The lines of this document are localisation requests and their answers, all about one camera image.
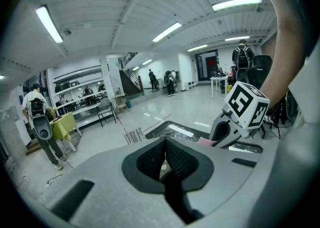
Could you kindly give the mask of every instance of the white ceiling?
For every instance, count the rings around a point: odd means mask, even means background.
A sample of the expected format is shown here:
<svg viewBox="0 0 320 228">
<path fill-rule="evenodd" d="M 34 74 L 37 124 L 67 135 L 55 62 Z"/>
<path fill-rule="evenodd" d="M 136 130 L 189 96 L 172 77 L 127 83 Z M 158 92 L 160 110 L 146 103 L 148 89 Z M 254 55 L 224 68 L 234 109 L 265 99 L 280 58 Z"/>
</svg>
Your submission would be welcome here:
<svg viewBox="0 0 320 228">
<path fill-rule="evenodd" d="M 276 26 L 269 0 L 213 12 L 212 4 L 222 1 L 227 0 L 21 0 L 1 43 L 0 74 L 6 78 L 0 84 L 16 86 L 38 71 L 85 56 L 219 46 L 238 35 L 251 35 L 257 44 Z M 63 43 L 56 44 L 39 21 L 40 5 L 48 6 Z M 176 22 L 182 27 L 152 42 Z"/>
</svg>

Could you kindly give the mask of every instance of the white table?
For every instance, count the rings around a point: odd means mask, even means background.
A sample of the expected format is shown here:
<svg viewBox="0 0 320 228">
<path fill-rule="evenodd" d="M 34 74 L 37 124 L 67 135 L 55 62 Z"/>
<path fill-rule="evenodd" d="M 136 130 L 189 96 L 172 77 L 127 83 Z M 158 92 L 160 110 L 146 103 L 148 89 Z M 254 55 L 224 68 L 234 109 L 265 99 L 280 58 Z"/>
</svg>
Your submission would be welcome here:
<svg viewBox="0 0 320 228">
<path fill-rule="evenodd" d="M 211 97 L 214 97 L 214 81 L 215 81 L 215 91 L 218 91 L 218 82 L 224 80 L 224 96 L 227 96 L 227 83 L 228 83 L 228 76 L 226 77 L 215 77 L 210 78 L 211 80 Z"/>
</svg>

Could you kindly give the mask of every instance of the person in white shirt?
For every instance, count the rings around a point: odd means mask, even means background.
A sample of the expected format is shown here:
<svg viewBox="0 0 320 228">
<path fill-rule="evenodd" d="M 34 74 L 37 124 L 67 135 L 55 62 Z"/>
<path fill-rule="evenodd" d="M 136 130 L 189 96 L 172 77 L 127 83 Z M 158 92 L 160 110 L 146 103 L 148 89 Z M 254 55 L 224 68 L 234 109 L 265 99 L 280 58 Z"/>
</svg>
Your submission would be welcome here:
<svg viewBox="0 0 320 228">
<path fill-rule="evenodd" d="M 168 84 L 168 93 L 169 97 L 175 94 L 175 80 L 176 80 L 176 73 L 174 70 L 171 71 L 171 74 L 169 74 L 169 84 Z"/>
<path fill-rule="evenodd" d="M 59 146 L 57 145 L 56 141 L 54 140 L 53 137 L 51 137 L 48 141 L 41 140 L 36 131 L 35 127 L 32 121 L 32 116 L 31 116 L 31 104 L 30 102 L 33 101 L 35 98 L 39 98 L 43 102 L 43 113 L 46 112 L 46 110 L 50 113 L 50 115 L 56 119 L 55 113 L 52 111 L 52 108 L 47 104 L 46 99 L 44 96 L 40 93 L 40 86 L 39 84 L 34 84 L 32 86 L 32 91 L 27 93 L 26 96 L 23 99 L 22 103 L 22 112 L 26 119 L 29 121 L 29 124 L 31 126 L 32 133 L 34 134 L 35 138 L 38 140 L 38 142 L 41 145 L 41 148 L 45 151 L 46 155 L 48 156 L 49 160 L 52 162 L 53 165 L 55 165 L 55 168 L 57 170 L 61 170 L 63 167 L 59 164 L 59 162 L 56 160 L 55 156 L 50 150 L 49 145 L 51 148 L 55 151 L 55 153 L 58 155 L 58 157 L 65 161 L 66 156 L 62 153 L 60 150 Z"/>
</svg>

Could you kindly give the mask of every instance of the pink object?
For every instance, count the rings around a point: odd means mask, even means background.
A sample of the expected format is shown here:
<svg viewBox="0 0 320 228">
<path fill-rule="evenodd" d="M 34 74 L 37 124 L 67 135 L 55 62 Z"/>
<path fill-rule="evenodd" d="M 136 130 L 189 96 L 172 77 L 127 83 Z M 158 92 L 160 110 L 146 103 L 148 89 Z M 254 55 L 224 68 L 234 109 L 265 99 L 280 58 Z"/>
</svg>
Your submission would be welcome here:
<svg viewBox="0 0 320 228">
<path fill-rule="evenodd" d="M 200 137 L 198 144 L 206 145 L 206 146 L 212 146 L 216 143 L 217 141 L 210 141 L 208 139 L 205 139 L 203 137 Z"/>
</svg>

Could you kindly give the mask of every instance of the yellow table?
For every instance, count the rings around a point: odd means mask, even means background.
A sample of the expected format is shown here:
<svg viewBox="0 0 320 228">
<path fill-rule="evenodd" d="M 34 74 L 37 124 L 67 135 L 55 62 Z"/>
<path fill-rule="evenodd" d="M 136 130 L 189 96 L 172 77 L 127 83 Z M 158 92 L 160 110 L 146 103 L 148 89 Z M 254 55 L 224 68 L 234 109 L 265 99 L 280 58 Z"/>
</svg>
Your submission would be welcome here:
<svg viewBox="0 0 320 228">
<path fill-rule="evenodd" d="M 58 119 L 55 122 L 51 121 L 50 126 L 52 129 L 52 135 L 55 140 L 66 140 L 69 143 L 71 149 L 73 151 L 76 151 L 76 148 L 71 143 L 71 136 L 69 135 L 69 132 L 71 130 L 73 131 L 74 129 L 76 129 L 80 136 L 82 136 L 82 134 L 77 127 L 72 112 L 63 115 L 62 118 Z"/>
</svg>

